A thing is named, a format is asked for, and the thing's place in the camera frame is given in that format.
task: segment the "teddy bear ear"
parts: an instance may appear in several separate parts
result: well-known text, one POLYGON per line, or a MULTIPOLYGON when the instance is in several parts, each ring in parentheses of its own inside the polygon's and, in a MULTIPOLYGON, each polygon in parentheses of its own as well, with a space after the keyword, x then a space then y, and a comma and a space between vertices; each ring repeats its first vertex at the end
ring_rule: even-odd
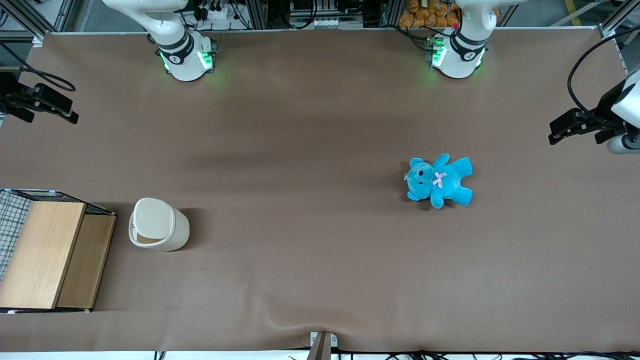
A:
POLYGON ((422 160, 420 158, 413 158, 413 159, 411 159, 411 161, 409 161, 409 166, 414 167, 415 165, 421 164, 423 162, 424 162, 424 160, 422 160))

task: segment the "brown table surface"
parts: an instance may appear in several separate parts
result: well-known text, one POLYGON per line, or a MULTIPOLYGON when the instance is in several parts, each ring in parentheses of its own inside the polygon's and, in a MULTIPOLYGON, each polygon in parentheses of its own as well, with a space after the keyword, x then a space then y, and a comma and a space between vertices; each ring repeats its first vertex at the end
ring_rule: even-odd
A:
MULTIPOLYGON (((294 348, 318 329, 346 350, 638 349, 638 157, 547 140, 598 39, 496 31, 455 81, 395 31, 229 34, 213 75, 179 83, 144 36, 46 37, 29 61, 76 84, 80 122, 5 120, 2 186, 120 219, 95 312, 0 316, 0 350, 294 348), (471 157, 470 206, 406 202, 407 161, 443 152, 471 157), (148 196, 189 218, 183 249, 130 243, 148 196)), ((576 93, 593 106, 623 78, 607 44, 576 93)))

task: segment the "wooden panel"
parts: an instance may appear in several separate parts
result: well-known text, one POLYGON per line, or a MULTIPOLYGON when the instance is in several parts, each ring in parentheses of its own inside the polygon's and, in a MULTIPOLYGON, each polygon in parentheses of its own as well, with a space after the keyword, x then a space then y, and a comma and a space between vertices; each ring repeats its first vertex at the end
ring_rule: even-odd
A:
POLYGON ((0 307, 52 309, 58 300, 85 205, 34 202, 4 281, 0 307))
POLYGON ((93 308, 115 224, 114 215, 84 216, 58 307, 93 308))

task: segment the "green light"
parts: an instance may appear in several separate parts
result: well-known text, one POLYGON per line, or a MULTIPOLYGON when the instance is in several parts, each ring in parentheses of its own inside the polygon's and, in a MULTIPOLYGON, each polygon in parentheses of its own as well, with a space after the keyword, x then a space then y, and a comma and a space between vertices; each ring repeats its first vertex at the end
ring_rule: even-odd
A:
POLYGON ((441 46, 440 50, 438 50, 434 55, 433 55, 433 66, 441 66, 442 65, 442 60, 444 59, 444 56, 447 54, 447 48, 446 46, 441 46))
POLYGON ((205 69, 211 68, 211 55, 208 53, 198 52, 198 57, 200 58, 200 62, 205 69))
POLYGON ((160 57, 162 58, 162 61, 164 63, 164 68, 169 71, 169 64, 166 63, 166 58, 164 58, 164 54, 160 53, 160 57))

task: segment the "white trash can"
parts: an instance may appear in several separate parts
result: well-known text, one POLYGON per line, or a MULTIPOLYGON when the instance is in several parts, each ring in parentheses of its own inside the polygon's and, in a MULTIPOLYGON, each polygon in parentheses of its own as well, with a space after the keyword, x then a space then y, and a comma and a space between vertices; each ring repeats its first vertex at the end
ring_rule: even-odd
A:
POLYGON ((176 250, 189 238, 189 220, 166 202, 145 197, 138 200, 129 219, 129 238, 144 249, 176 250))

